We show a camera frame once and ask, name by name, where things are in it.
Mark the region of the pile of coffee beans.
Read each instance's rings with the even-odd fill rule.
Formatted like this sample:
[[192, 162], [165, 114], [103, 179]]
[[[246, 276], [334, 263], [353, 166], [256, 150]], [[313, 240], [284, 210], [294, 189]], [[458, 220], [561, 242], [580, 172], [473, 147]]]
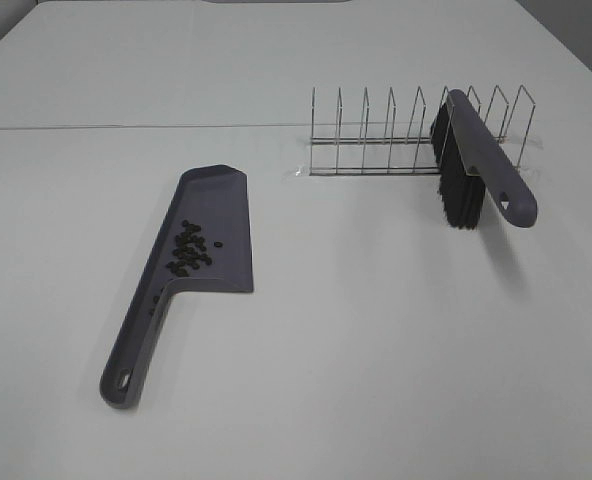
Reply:
[[195, 271], [214, 263], [209, 247], [200, 224], [188, 219], [180, 222], [180, 231], [173, 237], [172, 259], [163, 267], [165, 273], [163, 284], [155, 290], [151, 306], [147, 310], [149, 317], [154, 315], [155, 308], [168, 284], [177, 279], [189, 278]]

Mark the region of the purple plastic dustpan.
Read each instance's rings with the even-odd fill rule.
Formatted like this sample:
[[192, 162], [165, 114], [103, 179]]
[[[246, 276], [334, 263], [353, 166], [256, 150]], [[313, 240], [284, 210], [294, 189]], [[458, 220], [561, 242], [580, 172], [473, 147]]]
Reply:
[[[167, 285], [154, 315], [155, 290], [172, 259], [173, 237], [188, 219], [203, 227], [211, 266]], [[254, 290], [247, 177], [226, 165], [184, 172], [155, 237], [135, 293], [103, 370], [99, 391], [113, 408], [138, 404], [153, 352], [174, 295], [183, 292], [251, 293]]]

